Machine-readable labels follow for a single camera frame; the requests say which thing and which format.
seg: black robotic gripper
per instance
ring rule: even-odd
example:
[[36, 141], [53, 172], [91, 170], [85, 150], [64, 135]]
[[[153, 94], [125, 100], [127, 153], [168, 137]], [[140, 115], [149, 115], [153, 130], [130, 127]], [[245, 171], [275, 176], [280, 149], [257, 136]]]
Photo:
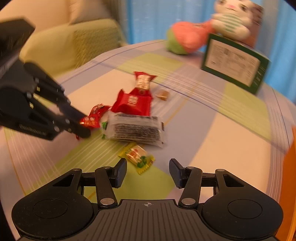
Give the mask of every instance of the black robotic gripper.
[[[12, 210], [20, 241], [277, 240], [279, 204], [224, 169], [203, 173], [171, 159], [170, 174], [184, 188], [178, 204], [171, 199], [118, 203], [112, 188], [121, 186], [126, 169], [124, 158], [91, 173], [72, 169], [22, 198]], [[85, 186], [96, 187], [97, 204], [83, 196]], [[205, 203], [198, 202], [201, 187], [213, 187]]]

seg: red packet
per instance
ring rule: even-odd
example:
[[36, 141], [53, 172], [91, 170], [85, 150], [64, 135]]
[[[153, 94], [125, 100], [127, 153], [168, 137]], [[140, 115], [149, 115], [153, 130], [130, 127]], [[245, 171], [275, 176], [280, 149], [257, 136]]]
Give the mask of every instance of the red packet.
[[97, 104], [91, 110], [89, 116], [81, 118], [79, 123], [89, 128], [100, 128], [101, 117], [109, 110], [110, 106]]
[[128, 115], [150, 115], [152, 97], [126, 94], [123, 90], [119, 91], [116, 102], [111, 111], [122, 112]]
[[130, 94], [153, 98], [150, 93], [150, 82], [157, 76], [136, 71], [134, 74], [136, 76], [136, 87], [130, 92]]

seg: stuffed animal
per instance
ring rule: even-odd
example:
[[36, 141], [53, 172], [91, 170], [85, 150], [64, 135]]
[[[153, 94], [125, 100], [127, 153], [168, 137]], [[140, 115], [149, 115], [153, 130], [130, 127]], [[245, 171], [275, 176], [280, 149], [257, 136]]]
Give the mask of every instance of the stuffed animal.
[[233, 40], [244, 40], [250, 35], [254, 4], [250, 0], [216, 0], [212, 15], [213, 28]]
[[189, 54], [207, 43], [214, 33], [211, 20], [204, 23], [177, 22], [167, 31], [167, 49], [176, 54]]

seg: round table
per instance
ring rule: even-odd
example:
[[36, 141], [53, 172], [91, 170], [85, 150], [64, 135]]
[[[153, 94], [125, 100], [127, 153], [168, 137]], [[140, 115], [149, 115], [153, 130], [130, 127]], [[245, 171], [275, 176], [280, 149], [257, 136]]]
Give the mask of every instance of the round table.
[[[167, 142], [163, 148], [145, 145], [156, 161], [144, 174], [138, 175], [128, 163], [122, 187], [114, 190], [118, 200], [178, 201], [182, 190], [168, 170], [169, 160], [175, 158], [203, 172], [226, 169], [279, 201], [295, 105], [266, 84], [254, 96], [202, 71], [201, 61], [201, 53], [175, 55], [165, 49], [164, 40], [155, 40], [103, 53], [58, 78], [72, 105], [86, 114], [96, 104], [112, 105], [120, 89], [131, 91], [134, 71], [158, 76], [151, 83], [153, 94], [161, 88], [170, 92], [166, 102], [154, 98], [151, 108], [165, 123]], [[0, 140], [0, 192], [7, 217], [20, 198], [72, 168], [93, 172], [114, 166], [125, 144], [103, 140], [99, 129], [80, 141], [64, 131], [51, 142], [2, 128]], [[86, 188], [84, 195], [96, 202], [94, 188]], [[200, 202], [212, 195], [212, 188], [202, 188]]]

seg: plaid tablecloth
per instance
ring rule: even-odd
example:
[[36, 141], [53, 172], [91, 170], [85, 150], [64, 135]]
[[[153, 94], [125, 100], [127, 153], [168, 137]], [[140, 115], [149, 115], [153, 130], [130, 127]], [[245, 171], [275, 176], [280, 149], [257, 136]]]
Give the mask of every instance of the plaid tablecloth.
[[[151, 84], [153, 94], [161, 88], [169, 90], [167, 102], [156, 98], [152, 102], [152, 115], [165, 123], [167, 143], [164, 148], [144, 147], [156, 158], [144, 174], [138, 175], [128, 164], [122, 187], [114, 190], [118, 200], [178, 200], [182, 190], [170, 177], [171, 158], [204, 172], [226, 169], [279, 200], [295, 105], [266, 84], [254, 96], [200, 70], [201, 61], [201, 53], [175, 55], [166, 51], [164, 40], [156, 40], [101, 54], [57, 80], [72, 105], [86, 114], [96, 104], [112, 105], [120, 89], [132, 90], [134, 71], [158, 76]], [[50, 142], [2, 128], [0, 197], [7, 217], [20, 198], [72, 168], [93, 172], [115, 165], [125, 145], [102, 140], [101, 130], [80, 141], [63, 132]], [[96, 202], [94, 191], [85, 190], [92, 202]], [[200, 202], [210, 196], [212, 188], [202, 188]]]

